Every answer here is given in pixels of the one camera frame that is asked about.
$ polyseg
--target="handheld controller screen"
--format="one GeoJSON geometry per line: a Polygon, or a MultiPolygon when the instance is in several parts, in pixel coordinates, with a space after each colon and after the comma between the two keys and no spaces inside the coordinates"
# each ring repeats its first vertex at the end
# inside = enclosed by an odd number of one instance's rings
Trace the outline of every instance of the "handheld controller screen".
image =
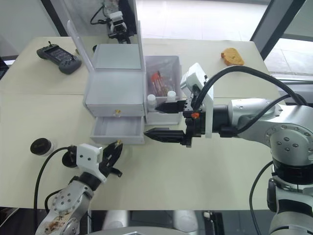
{"type": "Polygon", "coordinates": [[[46,53],[49,54],[50,56],[54,57],[55,59],[57,59],[60,62],[64,59],[70,59],[72,57],[71,54],[69,54],[66,50],[63,50],[60,47],[47,50],[46,53]]]}

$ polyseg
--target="white table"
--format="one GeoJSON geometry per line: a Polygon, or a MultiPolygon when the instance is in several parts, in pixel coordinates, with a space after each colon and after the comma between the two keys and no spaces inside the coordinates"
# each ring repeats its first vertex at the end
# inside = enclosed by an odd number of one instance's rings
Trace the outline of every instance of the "white table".
{"type": "MultiPolygon", "coordinates": [[[[51,42],[68,49],[62,44],[63,40],[65,39],[50,38],[51,42]]],[[[41,41],[39,46],[41,47],[47,39],[39,38],[35,41],[36,44],[41,41]]],[[[161,50],[171,47],[171,42],[175,42],[177,49],[182,45],[190,48],[214,44],[232,46],[230,41],[145,40],[145,42],[146,54],[156,54],[156,52],[162,54],[161,50]]],[[[243,42],[234,42],[234,45],[237,44],[242,44],[242,48],[245,47],[243,42]]],[[[246,45],[247,50],[252,50],[257,55],[253,43],[248,42],[246,45]]],[[[34,42],[31,42],[25,51],[32,51],[30,47],[35,51],[38,46],[34,46],[34,42]]],[[[35,181],[45,158],[31,154],[30,144],[40,137],[57,142],[58,147],[84,142],[92,143],[89,135],[94,118],[82,105],[81,94],[87,78],[84,66],[73,75],[64,77],[58,73],[54,64],[37,60],[36,54],[30,56],[28,60],[22,60],[24,52],[0,82],[2,89],[0,206],[31,208],[35,181]],[[42,77],[36,75],[36,68],[38,74],[41,73],[40,71],[49,72],[46,77],[42,77]],[[21,79],[18,77],[19,74],[25,75],[21,79]],[[31,84],[34,81],[43,88],[42,94],[36,92],[30,85],[23,87],[20,84],[31,84]]],[[[183,52],[172,51],[172,54],[180,56],[183,71],[197,61],[197,53],[198,51],[191,49],[183,52]]],[[[202,58],[202,61],[199,59],[198,62],[205,64],[204,53],[201,54],[202,57],[199,58],[202,58]]],[[[261,57],[259,55],[255,57],[254,60],[251,57],[249,61],[254,61],[254,68],[265,71],[266,67],[261,57]]],[[[207,64],[203,67],[211,68],[212,64],[220,65],[220,62],[207,64]]],[[[216,92],[226,94],[222,84],[228,87],[229,82],[235,86],[236,82],[232,79],[237,81],[251,79],[250,87],[243,84],[237,91],[239,97],[253,93],[259,93],[259,97],[278,96],[276,88],[270,83],[238,75],[221,80],[221,89],[216,89],[216,92]]],[[[227,103],[229,100],[229,97],[216,98],[215,103],[227,103]]],[[[184,130],[185,125],[182,121],[179,126],[171,128],[184,130]]],[[[107,183],[101,185],[96,191],[91,209],[245,210],[248,209],[248,195],[254,178],[271,160],[270,150],[266,146],[241,139],[221,139],[218,135],[213,135],[212,139],[194,138],[192,148],[179,144],[160,143],[149,138],[145,138],[145,142],[144,145],[124,146],[123,153],[116,163],[116,168],[123,172],[123,176],[121,178],[109,176],[107,183]]],[[[74,175],[79,175],[78,169],[69,169],[62,165],[62,155],[62,153],[56,154],[43,173],[39,188],[39,208],[44,207],[44,199],[50,192],[64,188],[74,175]]],[[[270,171],[267,171],[255,191],[255,209],[267,209],[266,194],[269,177],[270,171]]]]}

